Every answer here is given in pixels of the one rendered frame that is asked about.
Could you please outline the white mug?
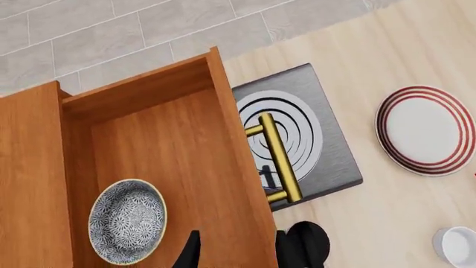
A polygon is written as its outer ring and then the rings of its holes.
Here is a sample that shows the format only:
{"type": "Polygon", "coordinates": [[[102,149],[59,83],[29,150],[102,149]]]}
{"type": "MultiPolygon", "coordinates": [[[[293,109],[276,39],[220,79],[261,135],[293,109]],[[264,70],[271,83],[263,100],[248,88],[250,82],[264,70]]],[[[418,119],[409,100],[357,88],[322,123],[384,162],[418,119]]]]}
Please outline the white mug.
{"type": "Polygon", "coordinates": [[[437,256],[454,268],[476,268],[476,232],[464,226],[439,229],[432,238],[437,256]]]}

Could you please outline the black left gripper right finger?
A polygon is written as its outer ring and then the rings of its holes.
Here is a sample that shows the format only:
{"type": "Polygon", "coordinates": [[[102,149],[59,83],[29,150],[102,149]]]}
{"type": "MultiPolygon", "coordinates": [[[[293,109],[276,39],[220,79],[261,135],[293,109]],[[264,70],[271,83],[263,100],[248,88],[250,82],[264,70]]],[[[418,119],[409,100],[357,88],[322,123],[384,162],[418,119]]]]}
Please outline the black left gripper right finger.
{"type": "Polygon", "coordinates": [[[275,239],[276,257],[279,268],[294,268],[291,255],[291,245],[287,239],[286,233],[282,230],[277,231],[275,239]]]}

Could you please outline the flat black stove plate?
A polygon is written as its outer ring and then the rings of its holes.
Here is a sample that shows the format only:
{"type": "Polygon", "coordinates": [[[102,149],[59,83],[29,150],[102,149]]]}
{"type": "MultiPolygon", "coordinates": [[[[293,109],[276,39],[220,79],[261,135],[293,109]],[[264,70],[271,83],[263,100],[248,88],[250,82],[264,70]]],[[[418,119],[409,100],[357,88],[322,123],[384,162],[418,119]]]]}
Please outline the flat black stove plate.
{"type": "Polygon", "coordinates": [[[360,185],[363,177],[311,64],[232,88],[245,128],[270,113],[303,201],[360,185]]]}

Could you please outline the wooden cabinet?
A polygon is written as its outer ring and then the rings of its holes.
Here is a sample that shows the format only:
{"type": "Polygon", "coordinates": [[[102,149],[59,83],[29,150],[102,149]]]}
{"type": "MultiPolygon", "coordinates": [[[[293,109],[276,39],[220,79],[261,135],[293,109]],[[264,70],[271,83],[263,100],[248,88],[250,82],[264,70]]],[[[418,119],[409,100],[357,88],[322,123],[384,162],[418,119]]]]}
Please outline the wooden cabinet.
{"type": "Polygon", "coordinates": [[[72,268],[60,85],[0,98],[0,268],[72,268]]]}

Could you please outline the white plate with red rings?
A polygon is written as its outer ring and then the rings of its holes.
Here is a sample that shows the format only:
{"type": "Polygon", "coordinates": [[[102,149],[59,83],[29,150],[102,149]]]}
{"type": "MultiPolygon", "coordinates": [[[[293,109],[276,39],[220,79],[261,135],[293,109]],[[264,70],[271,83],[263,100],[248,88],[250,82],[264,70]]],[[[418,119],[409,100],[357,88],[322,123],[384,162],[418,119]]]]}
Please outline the white plate with red rings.
{"type": "Polygon", "coordinates": [[[448,176],[476,156],[475,119],[463,102],[442,89],[398,89],[379,104],[374,124],[386,154],[421,176],[448,176]]]}

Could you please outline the round black stove knob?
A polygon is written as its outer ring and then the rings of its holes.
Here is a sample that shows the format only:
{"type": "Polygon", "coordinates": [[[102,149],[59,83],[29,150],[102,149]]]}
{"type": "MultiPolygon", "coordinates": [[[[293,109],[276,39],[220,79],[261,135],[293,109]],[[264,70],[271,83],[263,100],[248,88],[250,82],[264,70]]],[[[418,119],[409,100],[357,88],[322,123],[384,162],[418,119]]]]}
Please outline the round black stove knob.
{"type": "Polygon", "coordinates": [[[330,253],[330,240],[322,227],[316,223],[301,221],[287,231],[286,237],[303,267],[324,268],[330,253]]]}

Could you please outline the black-and-white patterned bowl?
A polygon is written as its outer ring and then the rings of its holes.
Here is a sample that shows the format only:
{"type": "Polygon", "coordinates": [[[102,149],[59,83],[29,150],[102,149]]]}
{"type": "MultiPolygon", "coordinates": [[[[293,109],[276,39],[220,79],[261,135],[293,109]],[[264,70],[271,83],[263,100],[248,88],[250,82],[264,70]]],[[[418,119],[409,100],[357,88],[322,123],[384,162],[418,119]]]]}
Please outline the black-and-white patterned bowl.
{"type": "Polygon", "coordinates": [[[112,265],[133,265],[150,256],[164,237],[167,207],[150,182],[124,179],[94,201],[88,219],[89,241],[112,265]]]}

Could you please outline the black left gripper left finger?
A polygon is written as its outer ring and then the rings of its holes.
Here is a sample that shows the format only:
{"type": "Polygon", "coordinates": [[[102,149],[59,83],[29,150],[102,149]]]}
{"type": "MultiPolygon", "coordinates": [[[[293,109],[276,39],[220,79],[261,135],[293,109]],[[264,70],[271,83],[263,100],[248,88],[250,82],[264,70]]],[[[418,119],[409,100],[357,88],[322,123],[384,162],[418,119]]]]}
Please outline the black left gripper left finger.
{"type": "Polygon", "coordinates": [[[190,236],[176,260],[176,268],[198,268],[201,252],[201,239],[198,230],[190,232],[190,236]]]}

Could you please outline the wooden cabinet drawer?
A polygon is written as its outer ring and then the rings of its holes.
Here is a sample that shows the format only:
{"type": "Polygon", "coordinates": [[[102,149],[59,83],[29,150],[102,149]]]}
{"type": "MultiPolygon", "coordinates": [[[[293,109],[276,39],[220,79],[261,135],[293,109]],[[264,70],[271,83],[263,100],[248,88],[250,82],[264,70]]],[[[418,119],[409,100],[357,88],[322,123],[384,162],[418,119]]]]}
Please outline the wooden cabinet drawer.
{"type": "Polygon", "coordinates": [[[73,268],[171,268],[192,231],[199,268],[277,268],[275,224],[218,48],[62,98],[73,268]],[[167,225],[157,249],[129,266],[93,250],[88,219],[123,179],[160,191],[167,225]]]}

